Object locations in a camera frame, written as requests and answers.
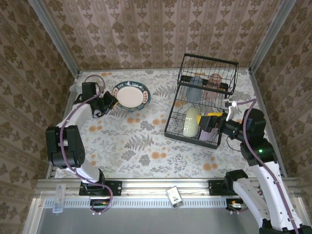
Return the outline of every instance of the dish rack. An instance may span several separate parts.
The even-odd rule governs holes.
[[[237,72],[238,62],[185,54],[178,74],[175,99],[165,127],[165,137],[217,149],[222,133],[217,133],[207,141],[199,140],[201,129],[194,137],[183,135],[186,113],[190,107],[198,108],[202,115],[223,112],[223,99],[234,93]],[[198,89],[198,101],[187,98],[191,88]]]

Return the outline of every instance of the purple object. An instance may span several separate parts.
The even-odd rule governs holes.
[[[199,140],[201,140],[201,141],[211,140],[217,131],[218,131],[217,128],[212,128],[211,132],[209,132],[209,133],[201,130]]]

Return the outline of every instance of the floral tablecloth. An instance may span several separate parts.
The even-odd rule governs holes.
[[[90,118],[81,130],[86,159],[101,168],[107,178],[202,178],[223,177],[227,171],[243,169],[254,177],[240,152],[226,143],[226,136],[217,150],[172,140],[164,129],[176,92],[178,70],[137,70],[115,72],[82,72],[87,77],[98,74],[105,79],[106,90],[119,82],[139,81],[152,94],[150,104],[138,112],[115,108],[101,118]],[[239,69],[234,100],[254,98],[247,69]],[[234,120],[241,121],[241,111]],[[229,140],[239,149],[239,142]],[[72,177],[58,169],[55,177]]]

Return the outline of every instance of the patterned wallpaper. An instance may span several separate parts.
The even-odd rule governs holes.
[[[0,233],[21,233],[73,77],[27,0],[0,1]]]
[[[289,176],[312,218],[312,1],[298,0],[256,72]]]
[[[248,67],[281,0],[43,0],[81,70],[179,67],[185,52]]]

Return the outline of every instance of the decorative plate rim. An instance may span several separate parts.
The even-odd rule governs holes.
[[[127,81],[123,81],[123,82],[116,84],[113,87],[112,95],[114,97],[117,97],[118,91],[124,87],[136,87],[137,89],[139,89],[143,93],[143,102],[139,106],[136,106],[136,107],[126,107],[118,103],[117,106],[119,106],[120,108],[127,110],[127,111],[139,111],[139,110],[142,110],[146,105],[150,103],[151,93],[149,89],[146,87],[146,85],[142,84],[141,82],[137,82],[133,80],[127,80]]]

